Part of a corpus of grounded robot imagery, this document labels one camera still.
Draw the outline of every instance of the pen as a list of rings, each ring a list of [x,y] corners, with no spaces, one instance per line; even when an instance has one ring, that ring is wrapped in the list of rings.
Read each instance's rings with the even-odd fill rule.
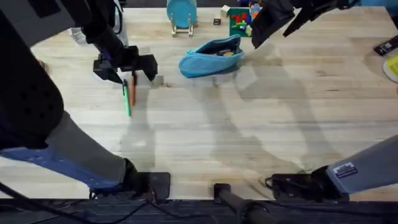
[[[135,75],[132,75],[131,81],[130,81],[130,89],[129,89],[129,100],[130,100],[130,106],[134,106],[136,104],[136,79],[137,77]]]
[[[129,87],[126,80],[123,80],[123,95],[124,95],[124,103],[126,104],[127,116],[130,116],[131,110],[129,104]]]

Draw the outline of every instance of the blue pencil case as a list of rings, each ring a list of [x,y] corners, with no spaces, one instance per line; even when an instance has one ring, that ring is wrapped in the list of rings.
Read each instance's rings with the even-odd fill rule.
[[[179,68],[187,78],[213,75],[226,70],[239,62],[243,56],[239,48],[241,36],[232,35],[225,39],[209,41],[195,50],[189,50],[181,59]],[[230,49],[231,56],[219,56],[216,53]]]

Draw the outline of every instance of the label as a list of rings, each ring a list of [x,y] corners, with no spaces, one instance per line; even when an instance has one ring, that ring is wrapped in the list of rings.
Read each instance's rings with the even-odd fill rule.
[[[333,168],[333,172],[338,178],[344,178],[358,173],[358,170],[352,162],[347,162],[346,164]]]

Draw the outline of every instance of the wooden table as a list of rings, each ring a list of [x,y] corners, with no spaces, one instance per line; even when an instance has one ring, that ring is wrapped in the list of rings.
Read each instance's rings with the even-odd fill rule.
[[[78,46],[63,32],[32,50],[49,64],[80,127],[139,170],[170,172],[171,198],[211,198],[217,182],[244,198],[270,198],[259,183],[264,177],[310,172],[398,133],[397,85],[372,50],[397,34],[384,8],[333,11],[288,38],[279,31],[258,50],[243,39],[238,71],[186,79],[178,70],[184,53],[228,36],[226,19],[212,24],[218,11],[198,9],[189,39],[172,38],[165,9],[125,10],[130,44],[159,63],[153,86],[139,74],[132,118],[121,86],[91,71],[93,46]],[[30,197],[88,195],[85,185],[41,167],[6,159],[0,166],[0,180]],[[398,200],[398,189],[352,198]]]

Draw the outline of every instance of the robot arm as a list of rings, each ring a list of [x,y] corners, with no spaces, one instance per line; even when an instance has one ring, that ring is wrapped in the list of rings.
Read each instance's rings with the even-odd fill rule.
[[[139,56],[112,30],[113,0],[16,0],[0,2],[0,156],[25,161],[85,183],[92,191],[142,191],[137,170],[85,134],[64,111],[62,96],[30,46],[80,26],[100,51],[94,72],[121,82],[118,68],[144,69],[153,79],[153,55]]]
[[[153,79],[153,55],[139,56],[112,30],[112,0],[14,0],[0,2],[0,46],[9,55],[0,60],[0,155],[54,170],[84,182],[94,190],[141,187],[137,170],[127,159],[115,156],[86,135],[63,109],[61,94],[29,47],[73,26],[81,26],[87,41],[100,51],[94,72],[120,83],[116,69],[144,70]],[[297,30],[329,10],[346,9],[356,1],[268,0],[253,21],[253,44],[259,47],[270,35],[294,18],[285,32]],[[357,155],[322,167],[312,174],[274,174],[275,198],[293,195],[322,201],[344,198],[383,185],[394,184],[398,136]]]
[[[295,17],[294,9],[301,11],[284,32],[284,37],[328,11],[350,9],[357,3],[359,0],[265,0],[262,9],[250,25],[252,43],[255,48],[260,47],[273,33]]]
[[[349,194],[398,183],[397,148],[398,136],[393,136],[311,174],[274,174],[267,186],[277,200],[349,200]]]

